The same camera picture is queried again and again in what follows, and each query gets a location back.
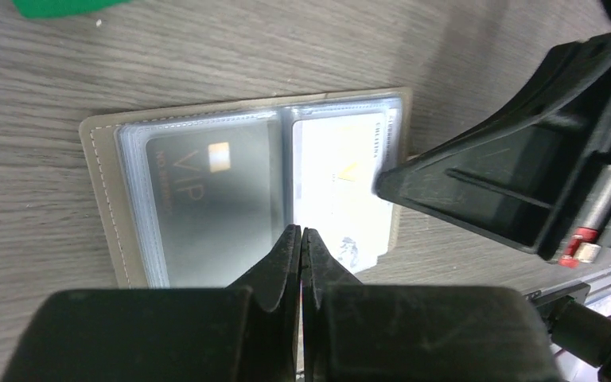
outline red component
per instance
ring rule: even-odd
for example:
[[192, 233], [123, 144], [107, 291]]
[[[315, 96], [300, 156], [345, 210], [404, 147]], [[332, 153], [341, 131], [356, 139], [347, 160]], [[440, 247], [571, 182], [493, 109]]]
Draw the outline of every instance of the red component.
[[561, 259], [558, 261], [558, 265], [569, 267], [569, 268], [577, 268], [579, 261], [573, 259], [571, 256], [563, 255]]
[[596, 236], [598, 236], [598, 231], [595, 229], [584, 227], [576, 229], [566, 249], [563, 251], [563, 256], [561, 256], [561, 259], [558, 261], [558, 265], [575, 268], [579, 264], [579, 261], [573, 259], [573, 256], [575, 256], [579, 246], [582, 245], [582, 243], [593, 243], [596, 241]]

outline black plastic bracket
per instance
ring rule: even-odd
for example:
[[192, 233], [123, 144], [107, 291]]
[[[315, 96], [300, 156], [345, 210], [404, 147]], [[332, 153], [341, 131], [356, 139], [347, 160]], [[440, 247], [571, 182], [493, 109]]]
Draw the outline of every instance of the black plastic bracket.
[[289, 226], [224, 289], [71, 290], [49, 298], [3, 380], [559, 381], [516, 291], [363, 285], [317, 231]]
[[380, 174], [376, 191], [555, 261], [590, 216], [590, 243], [611, 248], [610, 170], [611, 33], [554, 47], [497, 113]]

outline vip card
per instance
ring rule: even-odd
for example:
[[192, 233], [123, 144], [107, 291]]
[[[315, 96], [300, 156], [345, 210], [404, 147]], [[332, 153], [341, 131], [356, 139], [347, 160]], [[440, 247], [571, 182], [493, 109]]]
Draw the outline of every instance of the vip card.
[[279, 127], [257, 123], [146, 143], [172, 287], [229, 283], [283, 229]]

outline green object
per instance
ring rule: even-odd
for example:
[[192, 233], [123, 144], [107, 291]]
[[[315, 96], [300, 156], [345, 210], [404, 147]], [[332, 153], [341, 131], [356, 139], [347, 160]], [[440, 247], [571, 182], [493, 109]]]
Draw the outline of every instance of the green object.
[[13, 0], [26, 18], [62, 18], [85, 14], [130, 0]]

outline stitching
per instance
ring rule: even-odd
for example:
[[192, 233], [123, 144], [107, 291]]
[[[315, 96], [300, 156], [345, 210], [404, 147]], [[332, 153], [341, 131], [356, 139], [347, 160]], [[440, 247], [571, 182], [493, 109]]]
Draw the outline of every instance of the stitching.
[[123, 253], [123, 246], [120, 243], [120, 236], [118, 234], [118, 227], [116, 227], [115, 218], [114, 218], [114, 210], [111, 207], [111, 201], [109, 200], [109, 192], [107, 191], [107, 184], [104, 181], [104, 172], [102, 171], [102, 162], [99, 161], [99, 153], [97, 152], [97, 146], [95, 146], [95, 137], [92, 135], [92, 132], [102, 127], [96, 127], [90, 130], [90, 140], [92, 142], [92, 149], [95, 151], [95, 159], [97, 160], [97, 165], [99, 166], [99, 177], [102, 179], [102, 187], [104, 188], [104, 196], [107, 197], [107, 205], [109, 206], [109, 215], [111, 216], [111, 224], [114, 226], [114, 231], [116, 232], [116, 241], [118, 242], [118, 250], [120, 252], [120, 259], [123, 261], [123, 270], [125, 271], [125, 278], [127, 279], [127, 287], [132, 287], [130, 283], [130, 276], [127, 273], [127, 264], [125, 263], [125, 254]]
[[106, 125], [106, 126], [100, 126], [100, 127], [95, 127], [94, 129], [90, 130], [90, 138], [92, 139], [92, 132], [95, 130], [100, 130], [100, 129], [107, 129], [109, 127], [121, 127], [121, 126], [125, 126], [125, 125], [134, 125], [136, 123], [147, 123], [147, 122], [156, 122], [156, 121], [166, 121], [167, 119], [186, 119], [186, 118], [193, 118], [193, 117], [201, 117], [201, 116], [207, 116], [207, 115], [214, 115], [214, 114], [221, 114], [221, 113], [226, 113], [226, 112], [233, 112], [233, 111], [241, 111], [243, 109], [230, 109], [230, 110], [223, 110], [223, 111], [208, 111], [205, 113], [200, 113], [200, 114], [191, 114], [191, 115], [173, 115], [170, 117], [162, 117], [162, 118], [155, 118], [155, 119], [144, 119], [141, 121], [136, 121], [136, 122], [128, 122], [128, 123], [116, 123], [115, 125]]

